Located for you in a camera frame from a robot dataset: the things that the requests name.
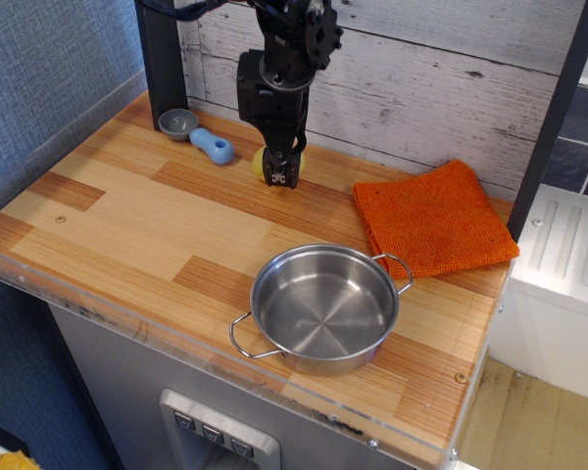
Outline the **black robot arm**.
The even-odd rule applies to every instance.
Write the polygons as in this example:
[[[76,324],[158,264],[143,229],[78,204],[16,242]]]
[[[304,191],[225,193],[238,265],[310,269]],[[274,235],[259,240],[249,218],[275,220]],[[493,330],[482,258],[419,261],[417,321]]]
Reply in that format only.
[[[294,189],[307,146],[310,86],[341,48],[343,29],[329,1],[248,4],[256,12],[264,48],[239,57],[239,117],[264,138],[261,170],[267,185]]]

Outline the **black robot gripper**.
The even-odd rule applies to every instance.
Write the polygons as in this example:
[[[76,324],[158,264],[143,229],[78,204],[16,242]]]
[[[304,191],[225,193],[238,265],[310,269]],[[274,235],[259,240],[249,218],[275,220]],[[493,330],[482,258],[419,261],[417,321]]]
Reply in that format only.
[[[274,87],[262,75],[264,53],[241,54],[237,67],[237,99],[241,120],[263,136],[262,175],[268,186],[295,189],[300,177],[300,153],[307,146],[308,86],[300,89]],[[273,152],[292,152],[285,157]]]

